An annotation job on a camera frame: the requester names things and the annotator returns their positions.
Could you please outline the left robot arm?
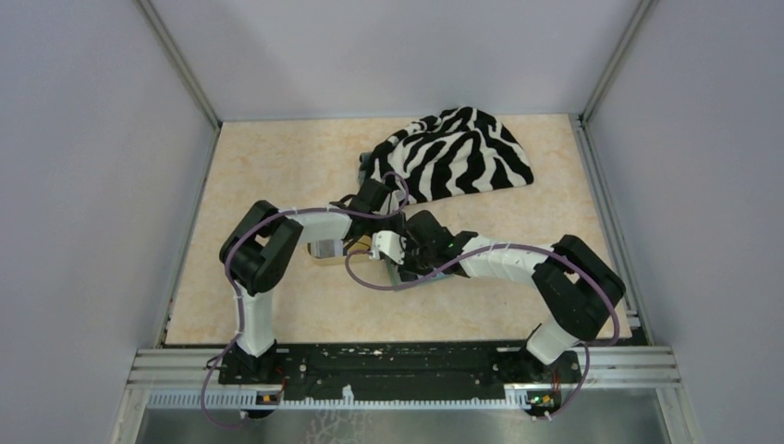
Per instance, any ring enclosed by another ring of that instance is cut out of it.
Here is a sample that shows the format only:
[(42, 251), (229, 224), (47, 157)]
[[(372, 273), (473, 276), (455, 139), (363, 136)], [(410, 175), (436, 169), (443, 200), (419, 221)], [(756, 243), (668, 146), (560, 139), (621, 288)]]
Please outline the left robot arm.
[(376, 232), (398, 228), (409, 198), (403, 177), (390, 172), (366, 179), (356, 193), (321, 207), (283, 210), (265, 200), (251, 206), (219, 253), (237, 305), (237, 331), (229, 349), (244, 375), (263, 383), (276, 373), (273, 290), (295, 249), (337, 241), (348, 250)]

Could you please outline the light blue card holder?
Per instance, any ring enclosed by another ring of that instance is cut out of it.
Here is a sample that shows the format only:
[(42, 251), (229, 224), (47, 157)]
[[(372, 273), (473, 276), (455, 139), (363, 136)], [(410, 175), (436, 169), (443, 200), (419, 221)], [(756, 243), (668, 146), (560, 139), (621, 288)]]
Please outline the light blue card holder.
[(439, 272), (433, 277), (425, 277), (432, 271), (432, 268), (404, 266), (389, 261), (386, 262), (386, 269), (391, 285), (396, 288), (408, 285), (411, 282), (416, 282), (418, 285), (427, 285), (439, 280), (451, 278), (451, 275), (444, 272)]

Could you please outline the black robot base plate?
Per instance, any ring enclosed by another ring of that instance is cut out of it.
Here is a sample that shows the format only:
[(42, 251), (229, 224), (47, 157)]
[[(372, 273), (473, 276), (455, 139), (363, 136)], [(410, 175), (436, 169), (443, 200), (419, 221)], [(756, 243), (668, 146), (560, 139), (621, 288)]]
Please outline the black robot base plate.
[(578, 355), (543, 365), (525, 340), (391, 343), (278, 343), (254, 370), (229, 351), (217, 366), (223, 385), (283, 384), (283, 398), (335, 400), (351, 387), (361, 401), (499, 399), (508, 384), (563, 388), (582, 377)]

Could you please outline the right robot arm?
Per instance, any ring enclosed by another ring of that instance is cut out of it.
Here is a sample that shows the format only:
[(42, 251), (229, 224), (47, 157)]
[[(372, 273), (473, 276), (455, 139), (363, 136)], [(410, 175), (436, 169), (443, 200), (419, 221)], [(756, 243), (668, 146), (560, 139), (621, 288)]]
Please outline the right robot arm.
[(567, 234), (548, 246), (493, 240), (474, 231), (451, 233), (422, 211), (404, 225), (403, 265), (425, 278), (439, 274), (496, 278), (538, 290), (550, 316), (527, 338), (521, 371), (546, 380), (572, 346), (597, 341), (611, 324), (607, 344), (620, 337), (616, 307), (626, 293), (621, 278), (581, 238)]

